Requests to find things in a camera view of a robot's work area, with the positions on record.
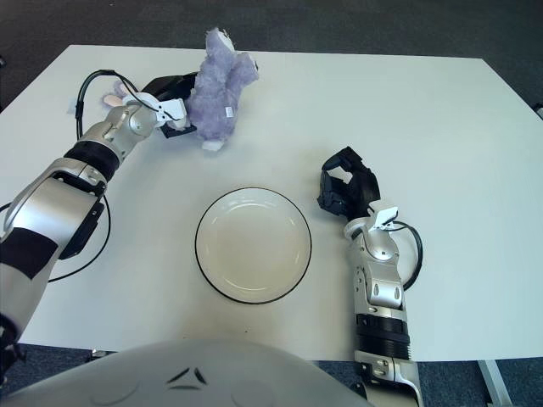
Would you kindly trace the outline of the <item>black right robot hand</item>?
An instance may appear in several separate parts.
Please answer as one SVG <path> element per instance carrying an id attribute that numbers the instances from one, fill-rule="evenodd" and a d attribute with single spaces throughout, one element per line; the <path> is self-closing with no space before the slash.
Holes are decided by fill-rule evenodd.
<path id="1" fill-rule="evenodd" d="M 351 174 L 350 180 L 344 182 L 328 174 L 336 168 Z M 377 177 L 351 147 L 343 148 L 322 165 L 320 192 L 316 199 L 321 209 L 351 221 L 368 217 L 369 204 L 380 198 Z"/>

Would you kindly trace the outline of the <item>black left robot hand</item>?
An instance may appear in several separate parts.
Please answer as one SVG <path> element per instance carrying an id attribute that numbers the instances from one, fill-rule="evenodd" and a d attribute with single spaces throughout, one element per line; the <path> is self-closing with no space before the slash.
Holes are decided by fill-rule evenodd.
<path id="1" fill-rule="evenodd" d="M 181 98 L 186 102 L 194 88 L 196 76 L 197 72 L 157 77 L 143 88 L 143 92 L 153 95 L 161 102 L 174 98 Z M 164 124 L 160 130 L 166 138 L 172 138 L 195 132 L 197 128 L 194 125 L 187 125 L 178 130 L 169 124 Z"/>

